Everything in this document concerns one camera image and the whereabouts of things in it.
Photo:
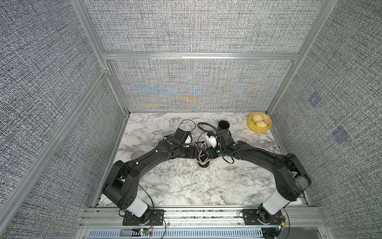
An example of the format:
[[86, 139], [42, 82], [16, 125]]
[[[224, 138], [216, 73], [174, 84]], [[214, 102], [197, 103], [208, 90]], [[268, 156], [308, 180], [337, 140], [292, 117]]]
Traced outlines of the black canvas sneaker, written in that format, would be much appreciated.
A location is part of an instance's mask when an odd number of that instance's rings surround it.
[[208, 171], [210, 169], [210, 158], [206, 152], [208, 149], [207, 143], [205, 141], [195, 142], [195, 147], [198, 150], [197, 169], [202, 172]]

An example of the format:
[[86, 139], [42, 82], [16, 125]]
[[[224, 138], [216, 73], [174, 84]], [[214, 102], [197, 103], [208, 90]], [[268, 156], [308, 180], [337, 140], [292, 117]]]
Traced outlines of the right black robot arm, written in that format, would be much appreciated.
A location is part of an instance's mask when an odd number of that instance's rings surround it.
[[294, 154], [277, 154], [249, 145], [244, 141], [234, 141], [227, 130], [220, 133], [211, 133], [216, 139], [215, 147], [202, 149], [208, 158], [232, 157], [255, 164], [269, 172], [275, 179], [275, 191], [258, 208], [259, 217], [266, 221], [294, 202], [304, 193], [312, 180], [299, 159]]

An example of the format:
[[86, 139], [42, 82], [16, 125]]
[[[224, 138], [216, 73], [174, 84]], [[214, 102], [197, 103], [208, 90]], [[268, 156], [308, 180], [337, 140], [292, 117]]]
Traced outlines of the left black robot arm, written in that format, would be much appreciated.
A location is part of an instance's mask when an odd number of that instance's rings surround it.
[[145, 217], [150, 206], [137, 196], [140, 178], [165, 161], [175, 158], [195, 159], [197, 153], [193, 145], [164, 139], [135, 160], [115, 162], [101, 192], [120, 210], [128, 211], [138, 218]]

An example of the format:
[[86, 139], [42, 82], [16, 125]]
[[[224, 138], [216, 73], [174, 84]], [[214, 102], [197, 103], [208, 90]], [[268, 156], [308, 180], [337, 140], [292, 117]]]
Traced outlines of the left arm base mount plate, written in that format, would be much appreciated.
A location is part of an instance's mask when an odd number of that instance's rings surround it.
[[123, 226], [163, 226], [164, 210], [148, 210], [142, 217], [137, 217], [131, 212], [126, 212], [123, 216]]

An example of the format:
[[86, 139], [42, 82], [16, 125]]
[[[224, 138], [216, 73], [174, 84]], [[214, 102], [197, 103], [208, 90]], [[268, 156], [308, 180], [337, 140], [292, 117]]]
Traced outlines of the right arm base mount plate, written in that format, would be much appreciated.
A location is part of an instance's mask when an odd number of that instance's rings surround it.
[[282, 214], [272, 215], [265, 209], [243, 209], [242, 217], [247, 226], [280, 226], [286, 222], [285, 217]]

